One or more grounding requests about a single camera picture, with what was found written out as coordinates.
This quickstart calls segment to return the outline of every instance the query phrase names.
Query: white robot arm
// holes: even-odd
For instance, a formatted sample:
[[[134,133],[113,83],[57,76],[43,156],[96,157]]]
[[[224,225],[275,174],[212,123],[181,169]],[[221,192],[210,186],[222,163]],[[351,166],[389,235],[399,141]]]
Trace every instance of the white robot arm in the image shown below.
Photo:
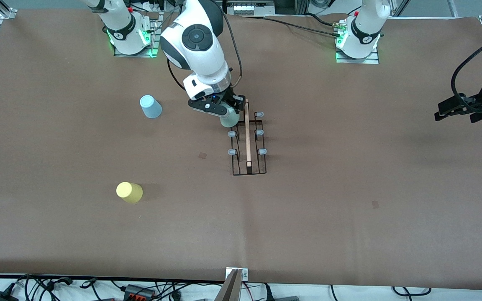
[[[343,37],[336,40],[336,47],[354,59],[367,57],[377,46],[380,31],[390,11],[388,0],[362,0],[357,16],[350,15],[340,21],[346,24],[346,30]]]
[[[245,97],[235,95],[231,74],[217,36],[222,33],[222,11],[211,0],[186,0],[185,11],[161,33],[167,59],[193,73],[184,79],[189,106],[220,117],[226,127],[239,121]]]
[[[123,0],[81,0],[94,13],[98,13],[107,27],[107,34],[113,46],[125,55],[139,53],[151,39],[146,32],[144,17],[138,12],[130,13]]]

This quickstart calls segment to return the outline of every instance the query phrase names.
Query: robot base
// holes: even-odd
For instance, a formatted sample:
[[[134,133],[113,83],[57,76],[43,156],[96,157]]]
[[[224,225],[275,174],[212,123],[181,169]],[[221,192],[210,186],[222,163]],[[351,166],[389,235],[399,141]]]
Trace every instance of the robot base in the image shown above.
[[[346,53],[344,53],[343,49],[346,49],[346,47],[355,47],[360,45],[359,42],[352,43],[352,41],[348,42],[346,45],[346,41],[348,38],[356,38],[354,36],[350,36],[347,28],[351,26],[352,22],[351,17],[345,19],[345,20],[340,20],[341,24],[346,24],[344,27],[339,27],[335,28],[336,33],[340,34],[339,38],[336,38],[335,43],[336,43],[336,62],[337,63],[353,63],[353,64],[378,64],[379,63],[379,52],[377,50],[377,42],[380,38],[377,37],[373,43],[370,43],[369,45],[363,46],[364,48],[372,48],[371,53],[369,53],[366,57],[361,58],[361,59],[354,59],[350,56],[348,56]]]
[[[149,34],[143,34],[142,37],[145,41],[150,41],[150,43],[145,46],[139,53],[126,55],[118,51],[113,47],[113,55],[116,57],[157,57],[157,52],[159,51],[159,36],[161,35],[161,27],[163,25],[163,12],[159,12],[157,19],[150,19],[150,17],[142,17],[142,24],[146,31],[151,31]]]

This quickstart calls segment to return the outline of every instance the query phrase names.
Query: black wire rack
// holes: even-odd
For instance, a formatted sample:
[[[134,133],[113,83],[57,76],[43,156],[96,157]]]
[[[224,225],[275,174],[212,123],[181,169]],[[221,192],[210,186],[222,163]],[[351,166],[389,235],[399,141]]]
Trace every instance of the black wire rack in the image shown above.
[[[255,112],[253,114],[254,120],[248,120],[250,125],[253,125],[252,128],[252,133],[254,137],[254,147],[252,147],[252,150],[254,150],[254,154],[256,155],[256,159],[251,161],[252,166],[248,166],[245,162],[245,165],[243,168],[241,167],[241,149],[239,147],[239,128],[245,128],[245,123],[247,120],[245,120],[245,115],[243,114],[243,120],[240,120],[237,122],[237,124],[233,127],[230,128],[230,133],[233,132],[234,135],[230,136],[231,140],[231,149],[230,150],[235,150],[235,154],[230,154],[232,157],[232,175],[234,176],[250,176],[250,175],[263,175],[267,173],[267,165],[266,165],[266,158],[265,158],[265,153],[260,154],[260,149],[265,149],[265,137],[264,137],[264,123],[262,120],[259,120],[257,117],[257,114],[259,112]],[[257,135],[257,131],[262,130],[262,135]],[[255,170],[254,163],[257,163],[258,169]]]

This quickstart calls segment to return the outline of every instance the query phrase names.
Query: cable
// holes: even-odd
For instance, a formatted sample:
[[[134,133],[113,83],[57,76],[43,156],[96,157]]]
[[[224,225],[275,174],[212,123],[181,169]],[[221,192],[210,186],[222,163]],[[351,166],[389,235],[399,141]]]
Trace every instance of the cable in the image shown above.
[[[246,282],[243,282],[243,285],[245,285],[247,293],[249,293],[251,301],[254,301],[254,298],[252,297],[252,293],[250,292],[249,286],[246,285]]]
[[[25,295],[25,299],[27,301],[30,301],[30,299],[29,299],[30,292],[29,293],[27,292],[27,284],[29,284],[29,277],[27,277],[27,279],[25,280],[25,286],[23,288],[23,294]]]
[[[464,101],[457,92],[457,88],[455,87],[455,81],[457,80],[457,75],[461,71],[461,69],[469,62],[471,61],[474,57],[476,57],[479,53],[482,52],[482,46],[477,49],[474,53],[472,53],[467,59],[465,59],[458,67],[455,69],[455,72],[453,72],[453,76],[451,76],[451,91],[453,91],[453,94],[457,99],[463,104],[464,106],[467,107],[468,110],[476,113],[482,113],[482,110],[473,108],[471,105],[469,105],[466,101]]]
[[[338,298],[336,297],[336,293],[334,292],[334,286],[331,284],[331,291],[332,291],[332,297],[334,297],[334,301],[338,301]]]
[[[28,278],[28,277],[29,277],[29,274],[22,275],[19,278],[17,278],[15,282],[12,282],[11,284],[9,284],[7,286],[7,288],[3,291],[2,297],[11,296],[12,290],[14,289],[14,286],[16,285],[16,283],[18,283],[20,280],[23,280],[23,279]]]
[[[122,286],[118,286],[113,280],[111,280],[111,283],[116,286],[119,290],[122,290]]]
[[[45,292],[48,292],[49,295],[51,296],[51,300],[57,300],[57,301],[61,301],[55,294],[53,294],[52,290],[53,290],[53,287],[50,289],[48,288],[48,286],[46,286],[46,284],[44,284],[44,280],[40,280],[39,278],[35,277],[35,276],[32,276],[32,275],[29,275],[29,274],[25,274],[24,276],[22,277],[25,277],[27,280],[25,281],[25,291],[27,291],[27,284],[28,284],[28,280],[31,278],[33,280],[35,280],[38,285],[44,289],[44,291],[42,291],[42,293],[40,294],[40,299],[39,301],[42,300],[42,297],[44,296],[44,293]]]
[[[79,287],[82,288],[82,289],[88,289],[89,287],[92,287],[92,291],[94,292],[94,295],[96,296],[96,298],[98,299],[98,301],[102,301],[102,299],[100,298],[100,296],[98,295],[98,292],[96,291],[96,288],[94,287],[94,284],[95,282],[97,281],[97,278],[92,278],[90,280],[86,280],[85,282],[83,282]]]
[[[220,8],[220,6],[218,6],[217,2],[213,1],[213,3],[218,8]],[[236,52],[237,62],[239,63],[239,77],[237,78],[236,83],[231,85],[232,88],[235,88],[235,87],[237,87],[237,85],[241,81],[241,78],[243,77],[243,64],[241,63],[241,57],[239,56],[239,50],[237,49],[236,40],[233,37],[233,32],[232,32],[232,27],[230,25],[230,21],[228,21],[228,17],[226,16],[226,13],[222,12],[222,16],[224,17],[224,20],[226,21],[226,25],[228,25],[228,31],[230,32],[230,36],[232,37],[233,49]]]
[[[267,290],[267,299],[266,301],[275,301],[274,297],[273,297],[273,292],[271,291],[271,287],[269,286],[269,284],[267,283],[264,283],[265,284],[265,289]]]
[[[282,24],[285,24],[285,25],[293,26],[293,27],[297,27],[297,28],[304,29],[304,30],[307,30],[307,31],[312,31],[312,32],[317,32],[317,33],[323,33],[323,34],[328,34],[329,36],[334,36],[334,37],[336,37],[336,38],[338,38],[338,37],[340,36],[340,35],[337,34],[337,33],[330,33],[330,32],[318,31],[317,29],[308,28],[308,27],[304,27],[304,26],[300,26],[300,25],[296,25],[296,24],[292,24],[292,23],[287,23],[287,22],[280,21],[280,20],[266,19],[265,17],[263,17],[262,19],[268,20],[268,21],[273,21],[273,22],[282,23]]]
[[[167,66],[169,67],[170,76],[172,76],[172,78],[174,78],[174,81],[176,82],[176,84],[178,84],[178,86],[179,86],[180,88],[182,88],[183,91],[185,91],[185,87],[182,86],[182,84],[180,84],[180,83],[178,82],[178,79],[176,78],[176,76],[175,76],[174,73],[172,72],[172,68],[170,67],[170,59],[168,59],[168,58],[167,58]]]
[[[35,299],[36,292],[37,292],[38,289],[40,288],[40,285],[39,285],[38,283],[35,284],[35,285],[36,285],[36,289],[33,291],[33,295],[31,296],[31,300],[34,300],[34,299]]]
[[[409,301],[413,301],[412,297],[421,297],[421,296],[426,296],[431,293],[433,290],[432,288],[427,288],[427,291],[425,293],[410,293],[409,290],[405,287],[401,287],[406,293],[399,293],[396,289],[395,286],[392,286],[392,291],[396,293],[396,295],[400,295],[401,297],[408,297]]]
[[[317,15],[314,15],[313,13],[307,12],[306,15],[310,15],[311,17],[314,17],[317,20],[317,22],[319,22],[321,24],[328,25],[330,27],[333,26],[332,23],[325,22],[325,21],[321,20]]]
[[[159,297],[159,301],[162,300],[163,298],[169,296],[169,295],[172,295],[173,293],[175,293],[175,292],[177,292],[177,291],[180,291],[180,290],[183,289],[183,288],[186,288],[187,286],[190,286],[191,284],[192,284],[192,283],[184,284],[182,287],[172,290],[172,292],[167,293],[165,296],[163,296],[163,295],[160,296],[160,297]]]
[[[349,12],[347,15],[352,14],[354,11],[356,11],[358,8],[361,8],[361,7],[362,7],[361,5],[360,5],[360,6],[358,6],[357,8],[353,9],[352,11],[350,11],[350,12]]]

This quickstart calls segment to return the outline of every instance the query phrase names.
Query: black cable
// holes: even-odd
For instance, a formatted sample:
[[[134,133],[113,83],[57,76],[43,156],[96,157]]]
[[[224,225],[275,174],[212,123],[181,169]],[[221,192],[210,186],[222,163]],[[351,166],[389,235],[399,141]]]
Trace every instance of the black cable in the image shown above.
[[[396,293],[396,295],[399,295],[401,297],[408,297],[409,301],[412,301],[412,297],[421,297],[421,296],[426,296],[431,293],[433,290],[432,288],[427,288],[427,291],[425,293],[410,293],[409,290],[405,286],[401,286],[401,288],[405,291],[405,293],[399,293],[396,289],[395,286],[392,286],[392,291]]]
[[[220,286],[222,287],[222,284],[220,283],[193,283],[196,284],[197,286]]]
[[[168,291],[170,288],[167,288],[167,285],[169,283],[168,282],[165,282],[165,285],[163,286],[163,290],[161,291],[161,293],[159,293],[159,296],[162,296],[166,291]]]
[[[271,287],[269,286],[269,284],[267,283],[264,283],[265,284],[265,289],[267,290],[267,299],[266,301],[275,301],[274,297],[273,297],[273,292],[271,291]]]
[[[30,301],[31,299],[29,299],[29,292],[27,291],[27,284],[29,284],[29,277],[25,280],[25,286],[23,288],[23,294],[25,295],[25,299],[27,301]]]
[[[459,93],[457,92],[457,88],[455,87],[455,81],[457,80],[457,74],[459,74],[461,69],[481,52],[482,52],[482,46],[479,49],[477,49],[474,53],[472,53],[467,59],[465,59],[457,67],[457,69],[455,69],[455,72],[453,72],[453,76],[451,76],[451,91],[453,91],[453,94],[455,95],[455,97],[457,97],[457,99],[461,102],[461,104],[466,106],[468,110],[476,113],[482,113],[482,110],[473,108],[471,105],[469,105],[466,101],[462,99],[461,95],[459,95]]]
[[[334,301],[338,301],[338,298],[336,297],[336,293],[334,292],[334,286],[331,284],[331,291],[332,291],[332,297],[334,297]]]
[[[9,284],[7,288],[3,291],[3,297],[11,296],[12,290],[14,289],[14,286],[16,285],[16,283],[28,277],[29,277],[29,274],[22,275],[19,278],[17,278],[15,282],[12,282],[11,284]]]
[[[167,66],[169,67],[170,76],[172,76],[172,78],[174,78],[174,81],[176,82],[176,84],[178,84],[178,86],[179,86],[180,88],[182,88],[183,91],[185,91],[185,87],[182,86],[182,84],[180,84],[180,83],[178,82],[178,78],[176,78],[176,76],[175,76],[174,73],[172,72],[172,68],[170,67],[170,59],[167,59]]]
[[[353,13],[354,11],[356,11],[358,8],[361,8],[362,6],[358,6],[357,8],[353,9],[352,11],[350,11],[347,15],[350,15],[351,13]]]
[[[264,20],[268,20],[268,21],[273,21],[273,22],[282,23],[282,24],[285,24],[285,25],[289,25],[289,26],[297,27],[297,28],[304,29],[304,30],[311,31],[311,32],[317,32],[317,33],[328,34],[329,36],[334,36],[334,37],[336,37],[336,38],[338,38],[338,37],[340,36],[340,35],[339,35],[339,34],[337,34],[337,33],[324,32],[324,31],[320,31],[320,30],[317,30],[317,29],[308,28],[308,27],[304,27],[304,26],[301,26],[301,25],[296,25],[296,24],[292,24],[292,23],[287,23],[287,22],[284,22],[284,21],[276,20],[276,19],[266,19],[265,17],[263,17],[262,19],[264,19]]]
[[[212,1],[218,8],[220,8],[220,6],[218,6],[217,2],[215,1]],[[235,50],[236,52],[236,57],[237,57],[237,62],[239,63],[239,78],[237,78],[237,81],[235,84],[232,84],[231,87],[232,88],[235,88],[239,82],[241,81],[241,78],[243,77],[243,64],[241,63],[241,57],[239,56],[239,50],[237,49],[237,44],[236,44],[236,40],[235,38],[233,37],[233,31],[232,31],[232,27],[230,25],[230,21],[228,21],[228,17],[226,16],[226,13],[225,12],[222,12],[222,16],[224,17],[224,20],[226,21],[226,25],[228,25],[228,31],[230,32],[230,36],[232,38],[232,43],[233,43],[233,49]]]
[[[38,283],[35,284],[35,285],[36,285],[36,288],[33,286],[33,289],[35,289],[35,290],[33,291],[33,295],[31,296],[31,300],[34,300],[34,299],[35,299],[36,292],[37,292],[38,289],[40,288],[40,285],[39,285]]]
[[[310,12],[307,12],[305,15],[309,15],[311,17],[314,17],[317,22],[321,23],[321,24],[324,24],[324,25],[328,25],[330,27],[333,27],[332,23],[329,23],[329,22],[325,22],[323,20],[321,20],[317,15],[314,15],[313,13],[310,13]]]
[[[163,295],[161,294],[161,295],[158,296],[158,300],[160,301],[160,300],[162,300],[163,298],[168,297],[168,296],[172,295],[173,293],[175,293],[175,292],[177,292],[177,291],[180,291],[180,290],[186,288],[187,286],[190,286],[191,284],[192,284],[192,283],[186,283],[186,284],[184,284],[183,286],[181,286],[180,288],[174,289],[174,290],[172,290],[172,292],[167,293],[165,296],[163,296]]]
[[[49,293],[49,295],[51,296],[52,301],[53,301],[53,300],[61,301],[61,300],[52,292],[52,290],[50,290],[50,289],[48,288],[48,286],[46,286],[46,285],[44,284],[44,281],[43,281],[43,280],[40,280],[39,278],[37,278],[37,277],[35,277],[35,276],[32,276],[32,275],[29,275],[29,274],[26,274],[25,277],[26,277],[27,279],[31,278],[31,279],[35,280],[35,281],[38,283],[38,285],[44,289],[44,291],[42,291],[42,293],[40,294],[40,299],[39,299],[39,301],[42,300],[42,296],[44,295],[45,292],[48,292],[48,293]]]
[[[119,290],[122,290],[122,286],[118,286],[113,280],[111,280],[111,283],[116,286]]]
[[[92,291],[94,292],[94,295],[98,299],[98,301],[102,301],[100,296],[98,296],[98,292],[96,291],[96,288],[94,287],[95,282],[97,281],[96,278],[92,278],[90,280],[86,280],[83,282],[79,287],[82,289],[88,289],[89,287],[92,287]]]

